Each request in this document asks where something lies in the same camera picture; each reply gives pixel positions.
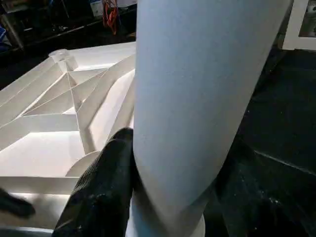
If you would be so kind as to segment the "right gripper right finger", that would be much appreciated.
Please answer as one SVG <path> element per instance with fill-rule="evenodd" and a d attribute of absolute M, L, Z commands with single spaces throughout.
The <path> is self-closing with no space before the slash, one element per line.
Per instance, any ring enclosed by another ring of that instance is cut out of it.
<path fill-rule="evenodd" d="M 255 154 L 231 149 L 212 184 L 207 205 L 209 237 L 305 237 L 300 221 L 260 183 Z"/>

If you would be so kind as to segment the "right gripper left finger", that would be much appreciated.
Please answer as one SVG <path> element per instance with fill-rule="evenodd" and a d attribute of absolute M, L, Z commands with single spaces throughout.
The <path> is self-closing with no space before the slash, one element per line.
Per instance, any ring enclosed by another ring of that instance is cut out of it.
<path fill-rule="evenodd" d="M 125 236 L 134 174 L 133 129 L 126 127 L 79 178 L 52 236 Z"/>

